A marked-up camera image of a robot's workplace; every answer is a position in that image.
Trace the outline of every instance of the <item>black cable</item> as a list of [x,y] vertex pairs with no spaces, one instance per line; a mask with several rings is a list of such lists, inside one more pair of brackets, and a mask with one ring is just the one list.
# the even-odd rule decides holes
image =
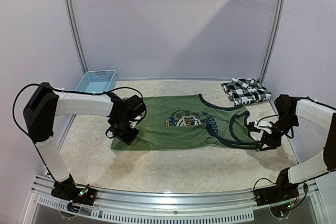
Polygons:
[[259,119],[259,121],[257,122],[257,126],[259,126],[259,123],[260,123],[261,120],[266,119],[266,118],[272,118],[272,117],[274,117],[274,116],[279,116],[279,115],[269,115],[269,116],[265,116],[265,117]]
[[113,92],[113,91],[115,91],[115,90],[119,90],[119,89],[130,89],[130,90],[133,90],[133,91],[137,92],[137,93],[141,96],[141,100],[143,100],[142,93],[141,93],[139,90],[137,90],[137,89],[135,89],[135,88],[131,88],[131,87],[118,87],[118,88],[115,88],[115,89],[111,89],[111,90],[108,90],[108,91],[104,91],[104,92],[102,92],[102,93],[98,93],[98,95],[109,94],[109,93],[111,93],[111,92]]
[[67,210],[69,212],[74,212],[75,214],[79,213],[80,206],[75,206],[71,201],[67,205]]
[[293,139],[294,138],[294,130],[293,130],[293,127],[290,128],[291,129],[291,134],[292,136],[288,135],[288,134],[285,134],[286,137],[288,137],[289,139]]
[[255,182],[255,184],[254,184],[254,186],[253,186],[253,194],[255,194],[255,190],[256,190],[256,185],[257,185],[257,183],[258,183],[259,181],[261,181],[262,179],[264,179],[264,180],[267,180],[267,181],[271,182],[273,185],[275,185],[275,184],[276,184],[276,183],[274,183],[274,182],[270,181],[268,178],[260,178],[260,179],[258,179],[258,180]]
[[267,129],[271,129],[271,127],[269,127],[269,126],[259,126],[259,125],[258,125],[258,127],[259,127],[259,128],[267,128]]
[[321,103],[321,102],[317,102],[317,101],[311,99],[310,97],[306,97],[306,99],[308,99],[308,100],[310,100],[311,102],[316,103],[316,104],[318,104],[318,105],[326,106],[327,108],[330,108],[330,109],[332,109],[332,110],[336,110],[336,108],[334,108],[334,107],[332,107],[332,106],[330,106],[330,105],[326,105],[326,104]]
[[305,198],[307,196],[308,190],[309,190],[308,185],[306,183],[304,183],[304,185],[303,185],[303,191],[305,192],[304,197],[302,198],[302,200],[297,205],[290,208],[289,209],[290,211],[296,209],[298,206],[300,206],[302,204],[302,202],[305,200]]
[[300,205],[302,204],[302,202],[305,200],[305,198],[306,198],[306,196],[307,196],[307,193],[308,193],[308,192],[306,192],[306,193],[304,194],[304,197],[302,198],[302,200],[301,200],[297,205],[295,205],[295,206],[293,206],[292,208],[290,208],[289,211],[292,211],[292,210],[294,210],[295,208],[297,208],[298,206],[300,206]]
[[105,136],[106,136],[107,138],[109,138],[109,139],[113,139],[113,138],[115,138],[115,135],[114,135],[113,133],[112,133],[112,136],[108,136],[108,135],[107,135],[109,132],[111,132],[111,129],[112,129],[112,126],[109,127],[109,128],[105,131]]
[[28,132],[26,132],[26,131],[25,131],[25,130],[18,124],[18,122],[16,121],[16,118],[15,118],[15,105],[16,105],[17,99],[19,98],[19,96],[21,95],[21,93],[22,93],[25,89],[27,89],[27,88],[29,88],[29,87],[31,87],[31,86],[36,86],[36,84],[35,84],[35,83],[31,83],[31,84],[28,84],[28,85],[24,86],[24,87],[18,92],[18,94],[16,95],[16,97],[15,97],[15,99],[14,99],[14,102],[13,102],[13,106],[12,106],[12,117],[13,117],[14,123],[15,123],[16,126],[17,126],[23,133],[25,133],[29,138],[30,138],[30,136],[29,136]]

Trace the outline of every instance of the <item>graphic print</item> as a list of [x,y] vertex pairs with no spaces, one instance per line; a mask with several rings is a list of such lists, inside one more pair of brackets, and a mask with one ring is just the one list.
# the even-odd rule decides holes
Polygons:
[[191,112],[190,110],[177,110],[165,121],[166,127],[172,126],[192,126],[206,123],[207,119],[202,119],[203,116],[197,112]]

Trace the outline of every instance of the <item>blue plastic basket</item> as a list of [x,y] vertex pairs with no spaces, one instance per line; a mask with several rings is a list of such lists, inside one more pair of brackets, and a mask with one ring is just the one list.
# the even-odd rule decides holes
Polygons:
[[100,93],[114,89],[116,86],[115,70],[88,71],[84,74],[76,91]]

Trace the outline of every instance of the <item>green tank top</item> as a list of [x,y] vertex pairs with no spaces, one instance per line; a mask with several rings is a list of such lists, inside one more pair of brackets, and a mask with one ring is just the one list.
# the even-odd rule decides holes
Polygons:
[[120,151],[186,150],[206,146],[255,150],[245,127],[249,112],[243,106],[222,108],[201,94],[144,98],[147,115],[136,128],[131,145],[114,138],[111,149]]

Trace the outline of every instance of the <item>robotic arm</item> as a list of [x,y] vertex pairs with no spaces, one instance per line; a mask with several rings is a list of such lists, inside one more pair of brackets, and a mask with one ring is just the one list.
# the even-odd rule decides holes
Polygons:
[[134,126],[146,111],[142,98],[134,95],[126,100],[112,92],[84,94],[73,91],[55,91],[49,83],[39,85],[24,108],[23,115],[29,137],[55,180],[51,195],[93,205],[96,190],[78,187],[68,172],[53,139],[55,116],[65,114],[91,114],[108,117],[111,125],[107,132],[131,144],[138,134]]
[[[329,130],[327,143],[317,156],[306,162],[282,170],[273,187],[254,191],[257,205],[282,201],[284,196],[296,191],[298,185],[336,169],[336,110],[309,98],[280,95],[275,100],[279,112],[276,123],[249,124],[252,130],[261,131],[260,151],[273,150],[281,146],[281,137],[294,126],[298,118]],[[55,180],[51,195],[76,203],[93,205],[96,190],[89,186],[78,186],[63,163],[56,143],[53,141],[54,118],[64,114],[93,114],[108,117],[111,125],[108,132],[131,144],[138,134],[135,125],[146,112],[142,97],[134,95],[126,100],[112,92],[84,94],[81,92],[56,90],[49,83],[41,83],[24,108],[24,119],[28,136],[34,143],[49,173]]]
[[281,145],[281,137],[287,135],[293,126],[299,126],[298,118],[306,119],[328,130],[327,142],[323,150],[302,164],[282,170],[274,187],[255,190],[258,205],[281,201],[285,195],[297,190],[299,184],[314,179],[336,169],[336,110],[327,105],[313,102],[309,98],[280,95],[275,100],[279,119],[274,124],[263,123],[267,127],[261,138],[260,151],[276,149]]

